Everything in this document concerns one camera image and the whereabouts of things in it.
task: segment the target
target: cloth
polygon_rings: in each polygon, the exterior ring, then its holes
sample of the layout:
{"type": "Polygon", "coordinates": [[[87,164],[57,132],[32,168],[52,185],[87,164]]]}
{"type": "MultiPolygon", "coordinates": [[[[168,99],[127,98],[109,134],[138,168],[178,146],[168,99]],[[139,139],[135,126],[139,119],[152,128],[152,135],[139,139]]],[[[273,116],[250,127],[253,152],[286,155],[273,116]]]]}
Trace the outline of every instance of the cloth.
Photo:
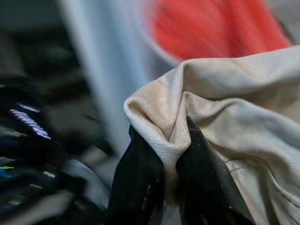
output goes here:
{"type": "Polygon", "coordinates": [[[300,224],[300,46],[182,62],[135,92],[125,113],[174,180],[186,117],[226,163],[258,225],[300,224]]]}
{"type": "Polygon", "coordinates": [[[241,57],[290,44],[263,0],[155,0],[154,41],[179,60],[241,57]]]}

